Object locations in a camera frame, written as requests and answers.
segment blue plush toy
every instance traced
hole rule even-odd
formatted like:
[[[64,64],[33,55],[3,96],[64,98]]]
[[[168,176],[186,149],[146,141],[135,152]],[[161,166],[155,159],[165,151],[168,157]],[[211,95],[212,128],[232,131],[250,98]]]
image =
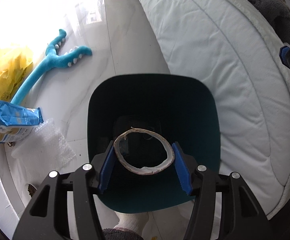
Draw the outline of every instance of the blue plush toy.
[[[37,82],[37,80],[47,71],[54,67],[66,68],[76,63],[83,55],[92,55],[91,49],[86,46],[79,46],[74,51],[70,51],[69,54],[58,56],[56,49],[59,48],[62,42],[65,41],[66,32],[62,29],[59,30],[59,36],[57,36],[46,49],[46,57],[40,62],[40,64],[30,73],[24,83],[20,86],[13,99],[12,104],[19,105]]]

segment tape roll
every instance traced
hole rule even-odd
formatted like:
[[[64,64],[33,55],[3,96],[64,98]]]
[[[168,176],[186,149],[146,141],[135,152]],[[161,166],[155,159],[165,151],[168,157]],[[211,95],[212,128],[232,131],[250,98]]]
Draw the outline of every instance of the tape roll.
[[[157,140],[159,140],[162,145],[164,146],[164,149],[167,153],[167,158],[166,160],[164,160],[161,164],[155,166],[155,167],[142,167],[142,168],[136,168],[132,165],[130,165],[129,163],[127,163],[124,159],[124,157],[122,156],[122,154],[120,153],[119,150],[119,143],[121,140],[126,140],[127,135],[129,133],[147,133],[153,137],[155,137]],[[119,160],[119,162],[130,172],[136,173],[138,175],[153,175],[156,173],[159,173],[163,170],[165,170],[166,168],[168,168],[174,161],[175,159],[175,154],[174,151],[171,147],[171,145],[168,143],[168,141],[161,135],[159,135],[158,133],[146,130],[146,129],[141,129],[141,128],[131,128],[130,130],[122,133],[120,136],[117,137],[117,139],[114,141],[114,149],[115,149],[115,153],[117,155],[117,158]]]

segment silver screw head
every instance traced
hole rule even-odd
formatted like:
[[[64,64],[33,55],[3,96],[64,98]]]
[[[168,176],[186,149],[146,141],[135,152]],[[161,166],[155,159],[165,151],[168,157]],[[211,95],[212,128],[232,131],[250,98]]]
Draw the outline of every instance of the silver screw head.
[[[57,171],[51,171],[50,173],[49,173],[49,176],[51,177],[51,178],[54,178],[54,177],[56,177],[58,175],[58,172]]]
[[[232,177],[233,177],[234,179],[239,179],[239,178],[240,178],[240,174],[239,174],[238,172],[233,172],[233,173],[232,173]]]
[[[199,171],[206,171],[206,170],[207,170],[206,166],[204,166],[204,165],[199,165],[199,166],[197,167],[197,169],[198,169]]]
[[[89,171],[90,169],[92,169],[92,165],[91,164],[89,164],[89,163],[86,163],[86,164],[84,164],[83,165],[83,170],[85,170],[85,171]]]

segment blue snack bag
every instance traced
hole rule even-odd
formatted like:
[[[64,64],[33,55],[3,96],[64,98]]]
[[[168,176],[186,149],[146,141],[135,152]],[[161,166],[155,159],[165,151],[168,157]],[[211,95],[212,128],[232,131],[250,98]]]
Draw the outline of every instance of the blue snack bag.
[[[30,109],[0,100],[0,143],[20,141],[43,122],[40,108]]]

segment marble floor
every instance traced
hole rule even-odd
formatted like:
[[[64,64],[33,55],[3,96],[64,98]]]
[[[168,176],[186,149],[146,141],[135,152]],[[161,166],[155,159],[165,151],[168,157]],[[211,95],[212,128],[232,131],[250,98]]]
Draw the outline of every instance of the marble floor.
[[[45,120],[54,119],[76,153],[61,171],[71,172],[89,162],[87,112],[95,88],[115,75],[169,70],[138,0],[0,0],[0,45],[27,44],[34,52],[34,62],[43,58],[47,43],[58,35],[59,28],[67,32],[60,55],[74,46],[85,45],[92,49],[93,56],[84,57],[71,68],[49,71],[31,90],[24,105],[40,107]],[[11,156],[10,147],[5,147],[5,152],[6,165],[21,196],[19,163]],[[95,202],[102,227],[115,226],[118,218],[114,212],[97,197]],[[68,205],[69,214],[73,215],[72,194]],[[17,207],[19,215],[21,206]],[[191,209],[192,203],[185,203],[150,212],[144,239],[182,239]],[[74,221],[70,227],[72,239],[78,239]]]

